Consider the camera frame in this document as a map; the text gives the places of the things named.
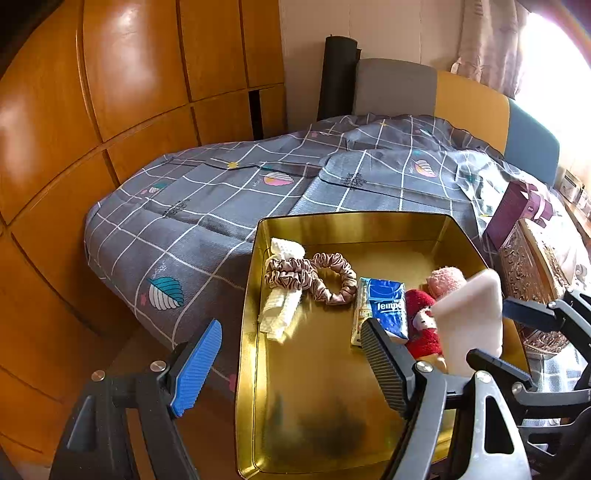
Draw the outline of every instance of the curtain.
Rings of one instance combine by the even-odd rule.
[[[516,0],[466,0],[459,58],[452,73],[515,98],[521,79],[521,30],[528,11]]]

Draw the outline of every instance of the stuffed toy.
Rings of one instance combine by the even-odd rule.
[[[431,272],[427,285],[431,295],[437,300],[446,293],[455,291],[466,284],[462,271],[456,267],[443,267]]]
[[[431,316],[435,300],[422,290],[407,290],[404,295],[408,319],[406,347],[415,360],[425,360],[447,372],[442,357],[437,325]]]

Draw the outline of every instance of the scrunchie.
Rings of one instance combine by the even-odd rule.
[[[351,264],[341,254],[316,254],[312,258],[312,265],[318,268],[329,268],[340,275],[341,288],[338,293],[331,291],[324,285],[316,274],[313,295],[316,301],[323,301],[327,305],[347,305],[355,298],[357,292],[357,275]]]
[[[265,281],[271,288],[283,287],[287,290],[308,290],[312,287],[316,269],[305,258],[289,260],[272,259],[267,264]]]
[[[318,276],[319,268],[329,268],[340,275],[339,293],[330,292]],[[346,305],[353,301],[357,291],[357,275],[341,254],[316,254],[311,261],[307,258],[273,258],[267,264],[265,281],[271,288],[311,290],[316,301],[327,305]]]

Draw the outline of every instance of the metal screw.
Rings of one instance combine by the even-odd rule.
[[[484,370],[479,370],[476,372],[476,378],[482,383],[491,383],[492,381],[491,374],[489,372],[485,372]]]
[[[93,382],[100,382],[101,380],[105,379],[105,371],[104,370],[97,370],[96,372],[94,372],[91,376],[90,379]]]
[[[513,384],[513,386],[511,387],[511,391],[513,392],[513,395],[517,395],[519,392],[521,392],[521,390],[523,390],[523,384],[516,382]]]
[[[150,370],[152,372],[161,372],[166,368],[166,362],[164,360],[156,360],[150,364]]]
[[[417,362],[417,370],[423,372],[424,374],[428,374],[433,371],[433,366],[429,362]]]

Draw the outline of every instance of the blue gripper pad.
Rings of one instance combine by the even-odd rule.
[[[201,337],[191,339],[170,369],[170,410],[177,418],[195,405],[221,346],[222,325],[214,319]]]

